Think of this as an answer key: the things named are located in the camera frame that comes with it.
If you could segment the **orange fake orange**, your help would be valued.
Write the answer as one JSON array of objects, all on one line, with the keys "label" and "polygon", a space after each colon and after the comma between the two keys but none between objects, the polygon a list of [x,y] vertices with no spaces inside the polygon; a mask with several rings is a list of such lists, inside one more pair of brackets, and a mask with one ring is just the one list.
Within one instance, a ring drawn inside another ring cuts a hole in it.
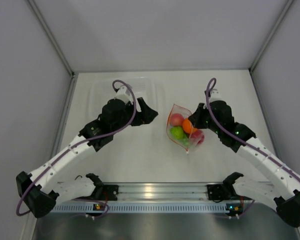
[{"label": "orange fake orange", "polygon": [[186,134],[195,133],[198,129],[193,127],[193,124],[188,118],[185,118],[182,122],[182,129]]}]

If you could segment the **pink fake peach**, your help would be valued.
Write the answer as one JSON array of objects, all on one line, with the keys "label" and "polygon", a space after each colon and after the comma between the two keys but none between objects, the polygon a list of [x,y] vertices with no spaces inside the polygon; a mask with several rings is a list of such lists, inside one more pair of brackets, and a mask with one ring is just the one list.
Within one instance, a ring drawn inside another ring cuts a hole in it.
[{"label": "pink fake peach", "polygon": [[173,113],[169,117],[169,124],[172,127],[181,127],[185,118],[180,113]]}]

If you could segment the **clear zip top bag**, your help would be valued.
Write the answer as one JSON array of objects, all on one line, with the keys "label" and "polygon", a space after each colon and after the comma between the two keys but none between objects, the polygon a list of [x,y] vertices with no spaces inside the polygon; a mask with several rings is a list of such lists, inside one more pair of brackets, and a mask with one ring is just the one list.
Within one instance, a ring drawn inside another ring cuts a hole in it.
[{"label": "clear zip top bag", "polygon": [[168,138],[182,147],[187,154],[198,148],[205,140],[202,130],[193,127],[189,117],[192,112],[185,107],[174,104],[166,123]]}]

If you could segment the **green fake apple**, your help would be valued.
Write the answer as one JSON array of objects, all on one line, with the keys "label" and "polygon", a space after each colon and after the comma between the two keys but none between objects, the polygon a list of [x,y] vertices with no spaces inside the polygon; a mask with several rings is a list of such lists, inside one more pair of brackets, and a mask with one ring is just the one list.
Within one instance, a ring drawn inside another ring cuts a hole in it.
[{"label": "green fake apple", "polygon": [[174,126],[170,129],[171,135],[176,139],[176,140],[181,140],[184,138],[184,131],[181,126]]}]

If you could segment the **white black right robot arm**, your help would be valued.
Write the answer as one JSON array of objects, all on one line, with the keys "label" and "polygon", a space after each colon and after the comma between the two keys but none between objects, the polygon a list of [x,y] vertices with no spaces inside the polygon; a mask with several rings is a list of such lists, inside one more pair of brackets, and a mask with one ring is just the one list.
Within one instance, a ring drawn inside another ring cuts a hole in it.
[{"label": "white black right robot arm", "polygon": [[271,183],[234,172],[220,186],[227,199],[242,196],[256,200],[276,211],[289,226],[300,227],[300,175],[271,153],[249,127],[236,122],[225,101],[200,103],[188,119],[195,128],[216,133],[223,145],[247,160]]}]

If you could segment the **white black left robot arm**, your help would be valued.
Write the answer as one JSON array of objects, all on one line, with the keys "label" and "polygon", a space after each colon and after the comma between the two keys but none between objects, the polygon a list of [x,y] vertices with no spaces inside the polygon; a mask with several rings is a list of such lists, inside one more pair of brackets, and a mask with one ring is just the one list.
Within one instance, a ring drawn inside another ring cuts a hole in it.
[{"label": "white black left robot arm", "polygon": [[22,171],[17,175],[21,201],[38,219],[55,206],[73,199],[98,200],[103,194],[104,184],[97,175],[88,173],[68,182],[61,182],[60,177],[110,143],[114,134],[128,126],[150,124],[157,116],[158,112],[141,97],[136,102],[110,99],[97,119],[87,123],[66,148],[36,170],[30,173]]}]

